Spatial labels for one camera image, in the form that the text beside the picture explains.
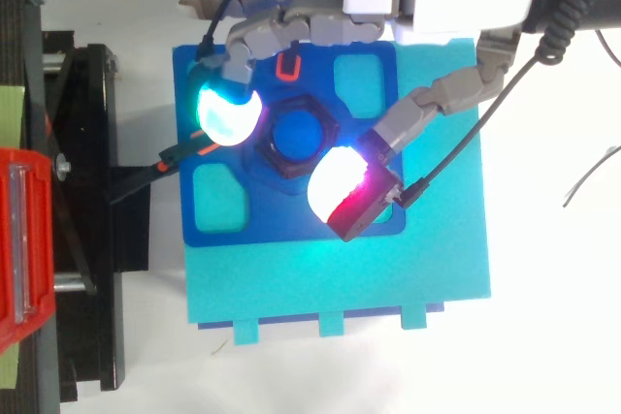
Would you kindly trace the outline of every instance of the blue puzzle board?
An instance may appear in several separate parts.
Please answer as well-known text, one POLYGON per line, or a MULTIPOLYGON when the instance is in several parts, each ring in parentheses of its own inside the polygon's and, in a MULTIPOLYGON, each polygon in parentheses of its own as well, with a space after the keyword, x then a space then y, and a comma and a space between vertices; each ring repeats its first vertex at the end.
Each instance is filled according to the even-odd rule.
MULTIPOLYGON (((471 41, 395 47, 399 95, 474 64, 471 41)), ((359 86, 365 77, 357 73, 359 86)), ((439 118, 404 152, 404 177, 426 175, 477 120, 477 111, 439 118)), ((238 344, 259 323, 317 314, 320 334, 342 334, 351 309, 400 308, 404 329, 424 328, 428 303, 490 295, 480 142, 475 140, 406 213, 398 235, 186 245, 190 323, 233 322, 238 344)))
MULTIPOLYGON (((365 86, 350 88, 358 91, 351 99, 363 104, 363 110, 368 109, 364 104, 369 102, 370 95, 381 96, 377 116, 397 101, 397 57, 390 43, 355 44, 347 48, 318 48, 303 44, 299 54, 302 71, 295 83, 284 83, 277 78, 276 57, 256 64, 253 86, 263 100, 264 115, 274 103, 311 95, 339 122, 341 129, 337 145, 351 145, 375 125, 377 118, 353 117, 338 95, 339 91, 348 90, 335 79, 339 75, 335 70, 343 57, 353 57, 349 63, 366 69, 368 81, 377 86, 375 92, 367 86, 364 93, 359 91, 365 86), (370 57, 376 59, 376 69, 369 68, 370 57)), ((200 129, 195 111, 188 111, 188 108, 192 109, 188 101, 197 100, 198 86, 192 85, 191 73, 188 73, 195 56, 196 47, 177 48, 173 55, 180 141, 187 141, 200 129)), ((207 156, 190 157, 181 164, 181 215, 186 244, 203 247, 335 237, 309 206, 306 190, 310 176, 282 178, 256 149, 260 130, 261 124, 240 146, 222 147, 207 156)), ((403 175, 401 157, 397 157, 390 167, 399 176, 403 175)), ((400 207, 393 207, 363 236, 397 235, 405 227, 405 212, 400 207)))

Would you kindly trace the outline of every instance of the wire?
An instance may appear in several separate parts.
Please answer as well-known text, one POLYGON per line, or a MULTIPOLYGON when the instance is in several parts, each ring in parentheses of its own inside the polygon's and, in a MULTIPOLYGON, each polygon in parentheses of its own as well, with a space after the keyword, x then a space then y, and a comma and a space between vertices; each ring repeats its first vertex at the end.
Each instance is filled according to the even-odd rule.
POLYGON ((621 67, 621 60, 619 60, 619 57, 617 57, 615 55, 615 53, 612 51, 612 49, 610 48, 610 46, 608 45, 608 41, 605 39, 604 34, 602 33, 602 31, 600 31, 599 29, 595 32, 595 34, 597 34, 598 39, 600 40, 600 43, 602 43, 602 47, 604 47, 604 50, 606 51, 606 53, 608 54, 608 56, 612 59, 612 61, 614 63, 616 63, 617 67, 621 67))
POLYGON ((600 160, 597 164, 595 164, 595 166, 593 166, 593 168, 589 170, 586 173, 586 175, 583 176, 580 179, 580 181, 572 188, 572 191, 570 192, 570 195, 567 197, 567 200, 563 204, 563 207, 567 207, 570 204, 570 202, 573 200, 573 197, 577 194, 577 192, 580 190, 582 185, 591 177, 592 174, 594 174, 598 170, 599 167, 601 167, 603 164, 605 164, 608 161, 608 159, 611 159, 614 155, 618 154, 619 152, 621 152, 621 145, 618 147, 615 147, 608 154, 606 154, 602 158, 602 160, 600 160))
POLYGON ((468 134, 460 141, 449 154, 431 171, 427 176, 420 178, 412 186, 409 186, 402 195, 396 200, 397 203, 403 208, 411 207, 429 188, 431 182, 438 177, 446 168, 461 154, 464 149, 470 144, 473 139, 480 133, 483 127, 487 124, 490 118, 496 113, 501 104, 507 99, 515 86, 522 81, 522 79, 530 72, 533 67, 539 63, 539 58, 534 56, 526 65, 524 65, 519 72, 509 82, 507 87, 498 95, 494 103, 490 106, 488 111, 479 119, 479 121, 473 126, 468 134))
POLYGON ((531 69, 539 63, 536 57, 531 58, 522 69, 517 72, 517 75, 513 77, 513 80, 503 89, 503 91, 496 98, 489 110, 481 117, 481 119, 473 126, 473 129, 468 132, 462 141, 460 141, 450 153, 444 157, 437 167, 435 167, 425 178, 427 182, 431 183, 450 163, 457 158, 459 154, 466 148, 468 144, 474 139, 474 137, 481 131, 490 118, 496 113, 501 104, 505 101, 511 91, 522 81, 522 79, 531 71, 531 69))
POLYGON ((224 18, 224 14, 226 13, 229 5, 233 0, 222 0, 217 10, 215 11, 215 15, 213 15, 212 24, 210 24, 210 28, 207 30, 207 34, 203 37, 203 41, 198 46, 196 51, 196 61, 199 62, 203 58, 211 55, 213 52, 213 35, 215 34, 215 28, 224 18))
MULTIPOLYGON (((175 160, 170 165, 167 165, 166 162, 160 161, 157 164, 153 164, 149 167, 146 167, 136 174, 133 174, 126 179, 122 180, 118 184, 112 187, 109 195, 110 205, 113 206, 115 204, 120 203, 124 199, 132 196, 133 194, 138 193, 142 189, 146 188, 150 184, 153 184, 155 181, 165 178, 170 175, 174 175, 179 171, 180 162, 187 158, 187 154, 185 153, 185 149, 190 146, 193 142, 181 143, 176 146, 171 147, 170 149, 165 150, 162 154, 165 154, 168 151, 177 151, 181 154, 179 161, 175 160)), ((219 144, 211 144, 201 150, 199 150, 198 155, 207 155, 211 152, 214 152, 216 149, 220 147, 219 144)))

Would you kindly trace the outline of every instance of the coiled black cable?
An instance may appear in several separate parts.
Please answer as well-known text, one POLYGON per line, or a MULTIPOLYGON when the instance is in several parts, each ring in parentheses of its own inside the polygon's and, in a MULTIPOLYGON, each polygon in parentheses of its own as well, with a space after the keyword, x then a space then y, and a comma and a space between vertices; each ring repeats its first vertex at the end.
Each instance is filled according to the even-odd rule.
POLYGON ((561 0, 535 52, 540 63, 552 66, 563 61, 575 32, 594 3, 595 0, 561 0))

